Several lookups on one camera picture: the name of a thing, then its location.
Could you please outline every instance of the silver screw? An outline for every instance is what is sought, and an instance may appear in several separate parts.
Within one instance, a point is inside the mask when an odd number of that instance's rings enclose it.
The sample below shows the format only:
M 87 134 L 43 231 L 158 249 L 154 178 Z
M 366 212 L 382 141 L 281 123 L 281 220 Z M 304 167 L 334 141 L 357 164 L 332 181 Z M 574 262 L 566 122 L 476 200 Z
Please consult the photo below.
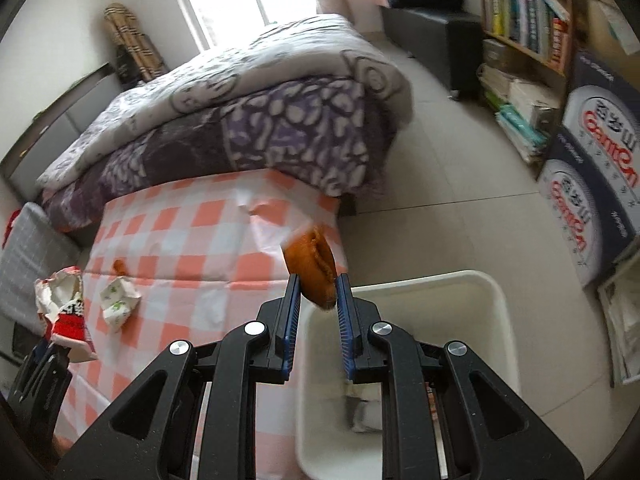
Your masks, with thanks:
M 466 354 L 466 345 L 460 341 L 453 341 L 449 343 L 447 350 L 450 354 L 461 357 Z
M 373 330 L 373 332 L 375 332 L 378 335 L 387 335 L 387 334 L 391 334 L 391 325 L 389 325 L 389 323 L 385 322 L 385 321 L 379 321 L 376 324 L 374 324 L 371 329 Z
M 189 343 L 186 341 L 174 341 L 169 346 L 169 352 L 173 355 L 182 355 L 189 350 Z
M 244 331 L 248 335 L 258 335 L 264 332 L 265 328 L 264 323 L 261 323 L 260 321 L 252 321 L 244 326 Z

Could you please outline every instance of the gray headboard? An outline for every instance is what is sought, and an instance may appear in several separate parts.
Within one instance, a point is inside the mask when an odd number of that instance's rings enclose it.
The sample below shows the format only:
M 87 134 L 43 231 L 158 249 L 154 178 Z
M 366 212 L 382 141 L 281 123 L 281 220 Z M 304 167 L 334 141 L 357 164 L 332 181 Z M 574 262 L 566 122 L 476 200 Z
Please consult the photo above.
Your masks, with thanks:
M 21 203 L 37 198 L 36 179 L 121 92 L 113 69 L 105 64 L 34 118 L 0 162 L 0 175 Z

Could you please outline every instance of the black leather ottoman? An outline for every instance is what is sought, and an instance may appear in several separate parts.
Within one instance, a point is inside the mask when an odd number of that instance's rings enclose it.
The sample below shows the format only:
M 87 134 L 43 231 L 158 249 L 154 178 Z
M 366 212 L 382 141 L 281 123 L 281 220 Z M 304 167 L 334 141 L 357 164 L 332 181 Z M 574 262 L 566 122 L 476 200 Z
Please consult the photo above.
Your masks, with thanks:
M 427 67 L 452 98 L 480 88 L 480 17 L 468 12 L 380 7 L 386 36 Z

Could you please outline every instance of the floor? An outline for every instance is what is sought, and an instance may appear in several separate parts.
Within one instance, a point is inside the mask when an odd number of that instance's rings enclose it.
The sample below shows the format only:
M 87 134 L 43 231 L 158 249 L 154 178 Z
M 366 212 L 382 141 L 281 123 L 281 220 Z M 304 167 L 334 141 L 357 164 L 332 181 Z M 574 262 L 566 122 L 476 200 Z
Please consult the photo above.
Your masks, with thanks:
M 414 86 L 415 118 L 387 163 L 383 200 L 340 220 L 352 285 L 462 269 L 502 287 L 516 335 L 522 397 L 588 475 L 640 404 L 640 384 L 609 387 L 599 305 L 582 291 L 535 180 L 491 113 L 453 102 L 417 61 L 382 49 Z

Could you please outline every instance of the checkered tablecloth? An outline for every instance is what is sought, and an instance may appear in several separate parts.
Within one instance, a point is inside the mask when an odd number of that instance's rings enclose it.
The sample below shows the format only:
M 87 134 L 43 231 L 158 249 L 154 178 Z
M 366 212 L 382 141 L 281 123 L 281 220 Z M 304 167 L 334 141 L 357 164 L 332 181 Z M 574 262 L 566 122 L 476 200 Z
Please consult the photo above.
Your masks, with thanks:
M 99 360 L 72 365 L 62 413 L 78 435 L 171 341 L 222 339 L 284 294 L 280 246 L 324 224 L 338 272 L 345 259 L 338 201 L 273 170 L 181 180 L 110 202 L 84 273 L 85 316 Z M 142 301 L 121 332 L 102 318 L 100 291 L 126 263 Z M 299 478 L 294 452 L 296 369 L 284 386 L 259 384 L 257 472 Z

